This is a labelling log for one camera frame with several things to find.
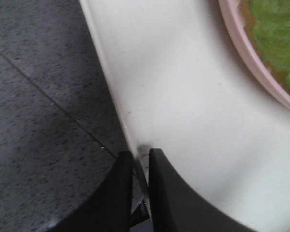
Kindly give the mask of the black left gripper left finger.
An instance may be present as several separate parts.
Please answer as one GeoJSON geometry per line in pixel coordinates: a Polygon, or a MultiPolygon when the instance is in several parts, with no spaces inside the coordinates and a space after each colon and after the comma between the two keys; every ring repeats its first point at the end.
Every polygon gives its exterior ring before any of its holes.
{"type": "Polygon", "coordinates": [[[79,208],[50,232],[128,232],[132,204],[131,152],[120,152],[109,174],[79,208]]]}

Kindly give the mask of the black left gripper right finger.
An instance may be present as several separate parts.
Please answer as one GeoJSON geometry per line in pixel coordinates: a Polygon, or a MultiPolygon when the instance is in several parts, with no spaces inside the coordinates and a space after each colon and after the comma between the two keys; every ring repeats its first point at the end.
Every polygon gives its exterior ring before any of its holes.
{"type": "Polygon", "coordinates": [[[170,164],[162,149],[149,151],[149,201],[156,232],[249,232],[213,207],[170,164]]]}

